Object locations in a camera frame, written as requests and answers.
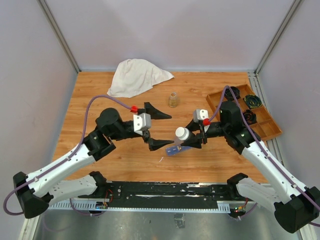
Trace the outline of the white cap pill bottle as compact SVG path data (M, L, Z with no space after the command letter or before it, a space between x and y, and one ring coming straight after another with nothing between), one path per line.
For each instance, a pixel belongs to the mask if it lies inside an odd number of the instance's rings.
M176 136L177 142L182 143L184 141L192 139L196 135L190 130L188 130L186 127L180 126L175 130L175 136Z

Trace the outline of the blue weekly pill organizer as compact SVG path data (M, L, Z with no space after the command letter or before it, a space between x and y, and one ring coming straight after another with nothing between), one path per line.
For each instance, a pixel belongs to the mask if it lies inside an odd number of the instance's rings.
M188 151L188 150L190 150L190 149L191 149L191 147L189 147L189 146L175 145L175 146L167 147L167 148L165 149L165 152L166 152L166 155L167 155L168 157L171 157L171 156L177 155L177 154L179 154L179 153Z

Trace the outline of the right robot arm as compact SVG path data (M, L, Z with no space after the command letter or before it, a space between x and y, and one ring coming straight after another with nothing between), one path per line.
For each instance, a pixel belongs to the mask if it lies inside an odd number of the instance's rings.
M295 233L320 215L320 191L307 187L291 174L270 152L247 124L234 101L224 101L219 108L219 121L211 122L208 111L196 109L186 127L178 127L176 137L182 146L200 149L209 138L224 137L227 144L249 160L267 179L271 188L253 181L244 173L227 180L226 193L232 200L253 200L268 209L279 225Z

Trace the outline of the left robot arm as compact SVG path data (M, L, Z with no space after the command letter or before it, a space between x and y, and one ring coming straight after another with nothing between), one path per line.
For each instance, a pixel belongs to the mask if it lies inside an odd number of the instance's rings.
M32 219L66 199L93 195L103 197L107 193L107 185L100 172L90 173L78 180L66 180L66 177L115 150L113 141L142 138L150 151L172 143L171 140L151 138L149 131L152 120L171 119L171 115L156 109L149 102L145 102L143 108L132 106L130 111L133 119L123 121L115 108L104 109L95 120L95 129L83 134L80 142L68 153L32 173L16 173L13 185L21 214L26 219Z

